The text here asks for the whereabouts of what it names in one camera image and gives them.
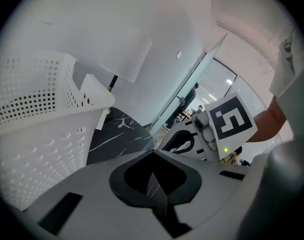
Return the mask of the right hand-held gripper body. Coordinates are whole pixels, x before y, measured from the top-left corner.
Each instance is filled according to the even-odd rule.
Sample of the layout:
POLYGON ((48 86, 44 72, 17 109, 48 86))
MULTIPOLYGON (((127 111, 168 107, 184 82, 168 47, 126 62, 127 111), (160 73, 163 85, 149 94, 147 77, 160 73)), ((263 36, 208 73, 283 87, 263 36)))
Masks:
POLYGON ((257 126, 237 92, 207 104, 193 117, 208 161, 220 161, 245 144, 257 126))

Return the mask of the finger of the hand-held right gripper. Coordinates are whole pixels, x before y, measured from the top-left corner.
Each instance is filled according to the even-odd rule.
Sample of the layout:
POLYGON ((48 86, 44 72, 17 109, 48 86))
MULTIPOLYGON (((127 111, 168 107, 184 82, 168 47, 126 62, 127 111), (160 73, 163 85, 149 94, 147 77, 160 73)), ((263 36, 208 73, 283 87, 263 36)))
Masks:
POLYGON ((173 153, 194 159, 206 160, 204 149, 196 135, 191 137, 172 137, 170 139, 163 139, 160 149, 169 152, 172 149, 178 149, 187 141, 190 141, 189 147, 179 151, 173 151, 173 153))
POLYGON ((166 135, 166 144, 182 145, 197 136, 191 119, 176 123, 166 135))

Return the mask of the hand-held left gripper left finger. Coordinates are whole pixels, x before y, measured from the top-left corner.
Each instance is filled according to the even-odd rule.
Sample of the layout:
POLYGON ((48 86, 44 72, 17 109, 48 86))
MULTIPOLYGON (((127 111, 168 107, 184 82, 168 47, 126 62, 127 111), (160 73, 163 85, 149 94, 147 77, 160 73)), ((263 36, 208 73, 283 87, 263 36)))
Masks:
POLYGON ((74 193, 82 199, 58 234, 63 240, 170 240, 152 209, 128 206, 109 185, 117 166, 142 154, 122 155, 77 170, 36 199, 26 215, 38 223, 67 193, 74 193))

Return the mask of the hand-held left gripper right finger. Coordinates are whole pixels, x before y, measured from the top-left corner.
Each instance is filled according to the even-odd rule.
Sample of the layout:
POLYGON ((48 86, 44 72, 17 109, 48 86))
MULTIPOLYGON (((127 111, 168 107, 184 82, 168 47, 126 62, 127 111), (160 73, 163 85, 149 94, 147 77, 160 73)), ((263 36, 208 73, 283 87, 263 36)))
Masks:
POLYGON ((153 151, 155 240, 236 240, 247 168, 153 151))

